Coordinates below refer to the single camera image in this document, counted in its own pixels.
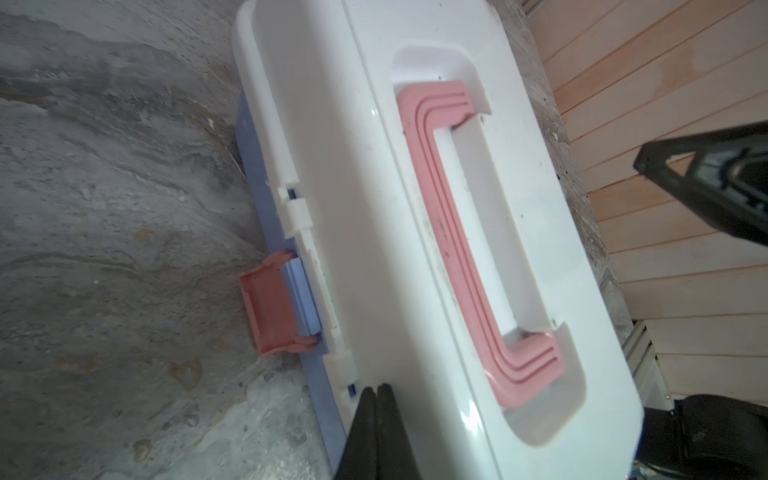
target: black object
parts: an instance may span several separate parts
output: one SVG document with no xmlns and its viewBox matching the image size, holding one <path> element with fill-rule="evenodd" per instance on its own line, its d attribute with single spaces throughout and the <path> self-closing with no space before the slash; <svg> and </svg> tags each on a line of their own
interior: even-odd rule
<svg viewBox="0 0 768 480">
<path fill-rule="evenodd" d="M 689 153 L 684 176 L 667 164 Z M 712 227 L 768 246 L 768 121 L 647 143 L 634 168 Z"/>
<path fill-rule="evenodd" d="M 421 480 L 388 384 L 362 391 L 335 480 Z"/>
<path fill-rule="evenodd" d="M 645 409 L 637 460 L 671 478 L 768 478 L 768 408 L 693 395 L 671 412 Z"/>
</svg>

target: blue plastic base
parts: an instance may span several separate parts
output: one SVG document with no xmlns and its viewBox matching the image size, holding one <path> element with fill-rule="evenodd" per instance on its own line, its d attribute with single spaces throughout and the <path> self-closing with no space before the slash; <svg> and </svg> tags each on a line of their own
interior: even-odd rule
<svg viewBox="0 0 768 480">
<path fill-rule="evenodd" d="M 248 103 L 243 94 L 240 95 L 240 110 L 237 113 L 235 136 L 240 157 L 243 159 L 248 187 L 251 195 L 253 195 L 259 222 L 266 237 L 266 247 L 269 254 L 281 250 L 296 252 L 296 243 L 292 238 L 285 238 L 283 227 L 280 225 L 277 208 L 266 176 L 264 157 L 261 153 L 256 127 L 253 125 Z M 328 347 L 320 331 L 321 325 L 317 308 L 301 259 L 296 258 L 283 265 L 282 274 L 290 292 L 299 334 L 314 335 L 319 333 L 320 335 L 317 346 L 311 352 L 300 353 L 299 358 L 306 375 L 306 383 L 310 388 L 310 398 L 315 407 L 315 415 L 317 415 L 317 423 L 323 436 L 323 443 L 326 446 L 328 460 L 335 475 L 344 451 L 346 434 L 344 433 L 344 425 L 341 423 L 339 410 L 333 399 L 328 374 L 323 365 L 323 355 L 328 353 Z"/>
</svg>

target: concrete floor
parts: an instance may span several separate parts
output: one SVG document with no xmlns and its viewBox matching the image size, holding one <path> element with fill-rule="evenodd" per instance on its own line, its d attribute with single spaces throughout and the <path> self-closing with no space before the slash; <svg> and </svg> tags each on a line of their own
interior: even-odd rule
<svg viewBox="0 0 768 480">
<path fill-rule="evenodd" d="M 530 34 L 493 1 L 619 337 L 629 323 Z M 0 478 L 328 478 L 237 274 L 240 0 L 0 2 Z"/>
</svg>

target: pink handle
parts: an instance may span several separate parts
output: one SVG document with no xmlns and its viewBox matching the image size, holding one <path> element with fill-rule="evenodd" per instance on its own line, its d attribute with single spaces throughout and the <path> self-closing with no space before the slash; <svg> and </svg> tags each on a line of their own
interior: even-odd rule
<svg viewBox="0 0 768 480">
<path fill-rule="evenodd" d="M 521 406 L 558 378 L 565 364 L 547 333 L 507 347 L 480 280 L 434 135 L 475 113 L 467 89 L 460 81 L 411 84 L 397 103 L 429 220 L 480 362 L 499 405 Z"/>
</svg>

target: wooden wall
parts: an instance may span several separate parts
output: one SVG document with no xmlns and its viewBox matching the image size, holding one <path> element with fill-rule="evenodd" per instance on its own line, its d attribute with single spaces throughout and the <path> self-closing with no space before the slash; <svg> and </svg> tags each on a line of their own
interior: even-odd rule
<svg viewBox="0 0 768 480">
<path fill-rule="evenodd" d="M 768 0 L 545 0 L 529 25 L 670 393 L 768 403 L 768 248 L 632 168 L 644 142 L 768 119 Z"/>
</svg>

